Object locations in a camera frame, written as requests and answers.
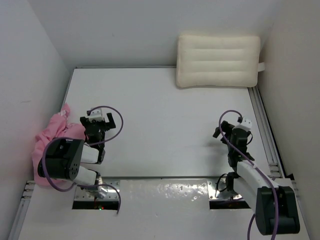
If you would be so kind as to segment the metal base plate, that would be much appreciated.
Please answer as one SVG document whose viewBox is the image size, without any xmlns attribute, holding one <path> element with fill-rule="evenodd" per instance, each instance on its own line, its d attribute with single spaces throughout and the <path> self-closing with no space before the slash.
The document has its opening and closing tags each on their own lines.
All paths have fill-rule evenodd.
<svg viewBox="0 0 320 240">
<path fill-rule="evenodd" d="M 234 192 L 227 191 L 225 178 L 212 178 L 207 180 L 207 193 L 210 201 L 244 201 L 243 197 Z"/>
<path fill-rule="evenodd" d="M 95 184 L 107 184 L 113 186 L 97 186 L 94 188 L 81 188 L 76 187 L 74 200 L 91 202 L 96 198 L 98 201 L 117 201 L 119 196 L 117 191 L 120 192 L 120 181 L 112 178 L 100 177 L 96 180 Z"/>
</svg>

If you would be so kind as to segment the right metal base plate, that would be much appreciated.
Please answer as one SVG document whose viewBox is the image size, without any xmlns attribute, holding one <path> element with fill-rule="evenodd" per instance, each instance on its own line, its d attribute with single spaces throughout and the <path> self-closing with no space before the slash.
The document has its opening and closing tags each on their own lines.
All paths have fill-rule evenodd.
<svg viewBox="0 0 320 240">
<path fill-rule="evenodd" d="M 207 193 L 210 201 L 244 201 L 243 197 L 234 192 L 227 191 L 225 178 L 212 178 L 207 180 Z"/>
</svg>

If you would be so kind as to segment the right aluminium frame rail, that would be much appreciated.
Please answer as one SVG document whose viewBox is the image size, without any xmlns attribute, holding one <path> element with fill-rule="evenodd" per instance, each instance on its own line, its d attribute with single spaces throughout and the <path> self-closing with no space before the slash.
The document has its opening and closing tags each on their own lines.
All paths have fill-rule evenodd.
<svg viewBox="0 0 320 240">
<path fill-rule="evenodd" d="M 283 179 L 284 183 L 289 183 L 298 197 L 296 181 L 286 173 L 259 89 L 255 86 L 248 88 L 247 92 L 250 109 L 244 116 L 252 120 L 254 139 L 249 149 L 253 151 L 255 163 L 270 178 Z"/>
</svg>

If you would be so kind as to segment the white front cover board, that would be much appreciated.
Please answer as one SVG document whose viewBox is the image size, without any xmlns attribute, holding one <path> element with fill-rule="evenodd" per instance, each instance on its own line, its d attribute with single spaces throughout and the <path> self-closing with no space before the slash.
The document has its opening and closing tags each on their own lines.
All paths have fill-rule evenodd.
<svg viewBox="0 0 320 240">
<path fill-rule="evenodd" d="M 123 180 L 120 210 L 73 209 L 36 186 L 21 240 L 262 240 L 250 209 L 210 209 L 205 180 Z"/>
</svg>

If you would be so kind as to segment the pink floral pillowcase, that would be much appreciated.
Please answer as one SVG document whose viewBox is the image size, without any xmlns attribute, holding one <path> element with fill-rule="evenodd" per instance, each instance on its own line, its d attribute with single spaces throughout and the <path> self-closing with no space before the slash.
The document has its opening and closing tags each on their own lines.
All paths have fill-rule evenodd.
<svg viewBox="0 0 320 240">
<path fill-rule="evenodd" d="M 54 138 L 68 137 L 73 139 L 85 139 L 85 128 L 79 123 L 68 122 L 71 109 L 67 103 L 62 106 L 60 112 L 55 113 L 49 120 L 47 127 L 35 136 L 34 150 L 31 154 L 33 164 L 34 181 L 41 187 L 49 186 L 48 181 L 38 174 L 38 165 L 43 156 L 46 145 Z"/>
</svg>

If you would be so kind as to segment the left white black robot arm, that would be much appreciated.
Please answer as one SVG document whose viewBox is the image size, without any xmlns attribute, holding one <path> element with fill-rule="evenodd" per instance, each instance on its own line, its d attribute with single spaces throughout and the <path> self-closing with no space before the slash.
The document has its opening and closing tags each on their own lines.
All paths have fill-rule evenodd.
<svg viewBox="0 0 320 240">
<path fill-rule="evenodd" d="M 116 128 L 112 113 L 103 117 L 96 109 L 89 116 L 81 117 L 80 123 L 68 122 L 69 112 L 54 114 L 47 128 L 36 136 L 32 154 L 36 168 L 36 181 L 47 185 L 73 181 L 80 176 L 80 164 L 101 164 L 105 157 L 106 132 Z"/>
</svg>

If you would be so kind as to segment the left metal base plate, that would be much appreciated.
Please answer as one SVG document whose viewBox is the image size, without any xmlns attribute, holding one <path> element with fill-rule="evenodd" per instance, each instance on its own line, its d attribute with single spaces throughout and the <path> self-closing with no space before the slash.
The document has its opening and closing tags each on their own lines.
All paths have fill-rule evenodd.
<svg viewBox="0 0 320 240">
<path fill-rule="evenodd" d="M 95 184 L 107 184 L 113 186 L 97 186 L 94 188 L 81 188 L 76 187 L 74 200 L 91 202 L 96 198 L 98 201 L 117 201 L 119 196 L 117 191 L 120 192 L 120 181 L 112 178 L 100 177 L 96 180 Z"/>
</svg>

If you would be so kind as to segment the left aluminium frame rail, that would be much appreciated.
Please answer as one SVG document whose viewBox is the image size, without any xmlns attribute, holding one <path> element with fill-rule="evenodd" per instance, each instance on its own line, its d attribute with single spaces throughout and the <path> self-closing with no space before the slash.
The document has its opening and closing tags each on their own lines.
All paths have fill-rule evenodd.
<svg viewBox="0 0 320 240">
<path fill-rule="evenodd" d="M 9 233 L 8 240 L 18 240 L 22 226 L 29 208 L 29 204 L 32 198 L 32 194 L 35 188 L 35 181 L 34 180 L 28 180 L 24 186 L 20 203 L 18 206 L 18 210 L 16 212 L 11 231 Z"/>
</svg>

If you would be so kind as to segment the cream quilted pillow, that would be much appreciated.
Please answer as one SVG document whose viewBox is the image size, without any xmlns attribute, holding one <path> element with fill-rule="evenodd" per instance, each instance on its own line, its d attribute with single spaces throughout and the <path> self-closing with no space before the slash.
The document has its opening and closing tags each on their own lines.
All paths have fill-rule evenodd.
<svg viewBox="0 0 320 240">
<path fill-rule="evenodd" d="M 256 35 L 178 37 L 176 85 L 252 88 L 258 83 L 261 39 Z"/>
</svg>

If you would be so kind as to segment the aluminium frame rail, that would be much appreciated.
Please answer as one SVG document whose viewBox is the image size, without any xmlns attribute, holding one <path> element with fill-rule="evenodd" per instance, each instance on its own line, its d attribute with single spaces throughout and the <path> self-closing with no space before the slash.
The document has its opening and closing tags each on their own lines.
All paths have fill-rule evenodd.
<svg viewBox="0 0 320 240">
<path fill-rule="evenodd" d="M 289 183 L 298 197 L 296 181 L 286 173 L 259 89 L 255 86 L 248 88 L 247 92 L 250 109 L 244 116 L 252 120 L 254 139 L 249 149 L 253 151 L 255 163 L 270 178 L 283 179 L 284 183 Z"/>
<path fill-rule="evenodd" d="M 18 240 L 22 226 L 29 208 L 29 204 L 32 198 L 32 194 L 35 188 L 35 181 L 34 180 L 28 180 L 24 186 L 20 203 L 18 206 L 18 210 L 16 212 L 11 231 L 9 233 L 8 240 Z"/>
</svg>

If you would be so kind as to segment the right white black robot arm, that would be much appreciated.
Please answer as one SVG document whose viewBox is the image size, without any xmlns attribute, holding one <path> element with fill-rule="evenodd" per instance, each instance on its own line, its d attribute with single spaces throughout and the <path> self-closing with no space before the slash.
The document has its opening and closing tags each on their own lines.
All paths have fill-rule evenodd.
<svg viewBox="0 0 320 240">
<path fill-rule="evenodd" d="M 226 190 L 242 196 L 254 212 L 254 221 L 262 235 L 274 239 L 276 235 L 299 233 L 294 190 L 279 185 L 254 164 L 254 158 L 247 151 L 252 122 L 241 117 L 238 122 L 234 126 L 224 120 L 213 134 L 214 138 L 222 135 L 221 142 L 228 149 L 228 164 L 233 169 L 226 175 Z"/>
</svg>

